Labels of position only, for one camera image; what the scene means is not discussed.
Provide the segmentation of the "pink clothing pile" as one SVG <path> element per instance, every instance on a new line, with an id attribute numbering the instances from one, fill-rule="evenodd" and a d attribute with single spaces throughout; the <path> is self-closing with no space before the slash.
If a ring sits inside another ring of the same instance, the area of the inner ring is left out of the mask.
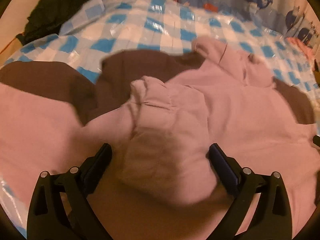
<path id="1" fill-rule="evenodd" d="M 298 48 L 304 56 L 309 60 L 318 60 L 319 61 L 319 53 L 313 51 L 311 47 L 305 45 L 300 39 L 297 37 L 287 37 L 286 40 Z"/>

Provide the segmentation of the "pink and brown jacket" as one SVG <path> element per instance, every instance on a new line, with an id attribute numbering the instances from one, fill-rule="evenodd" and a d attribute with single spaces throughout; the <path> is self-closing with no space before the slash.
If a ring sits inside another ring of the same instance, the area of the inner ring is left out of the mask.
<path id="1" fill-rule="evenodd" d="M 178 56 L 125 50 L 92 83 L 62 62 L 1 69 L 1 173 L 26 207 L 42 171 L 66 172 L 105 143 L 112 161 L 88 201 L 115 239 L 205 239 L 232 203 L 208 160 L 281 174 L 296 235 L 316 209 L 313 107 L 263 60 L 209 37 Z"/>

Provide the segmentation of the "black garment on bed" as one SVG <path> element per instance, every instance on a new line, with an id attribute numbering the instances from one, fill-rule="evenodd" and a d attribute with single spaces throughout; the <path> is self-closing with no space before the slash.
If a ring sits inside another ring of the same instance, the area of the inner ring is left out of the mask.
<path id="1" fill-rule="evenodd" d="M 89 0 L 39 0 L 27 18 L 24 31 L 16 38 L 24 46 L 50 34 L 58 34 L 61 26 Z"/>

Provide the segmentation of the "blue white checkered bed cover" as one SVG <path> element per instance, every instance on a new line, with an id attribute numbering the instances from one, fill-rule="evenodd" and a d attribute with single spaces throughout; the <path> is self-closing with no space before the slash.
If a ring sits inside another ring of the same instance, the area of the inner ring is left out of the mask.
<path id="1" fill-rule="evenodd" d="M 104 59 L 125 50 L 154 50 L 178 56 L 190 53 L 193 42 L 209 37 L 260 57 L 274 76 L 297 87 L 316 109 L 319 88 L 304 54 L 282 35 L 226 12 L 207 12 L 172 0 L 91 0 L 59 34 L 30 42 L 7 59 L 1 69 L 15 61 L 62 62 L 92 83 L 102 71 Z M 259 201 L 253 197 L 239 233 L 247 230 Z M 29 207 L 14 194 L 1 173 L 1 206 L 27 238 Z"/>

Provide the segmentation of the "whale pattern curtain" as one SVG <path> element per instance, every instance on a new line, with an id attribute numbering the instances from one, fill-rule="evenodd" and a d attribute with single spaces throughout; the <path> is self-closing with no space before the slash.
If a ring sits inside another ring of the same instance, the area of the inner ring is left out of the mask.
<path id="1" fill-rule="evenodd" d="M 214 12 L 228 12 L 286 37 L 296 37 L 312 49 L 317 49 L 319 46 L 319 19 L 308 0 L 175 1 Z"/>

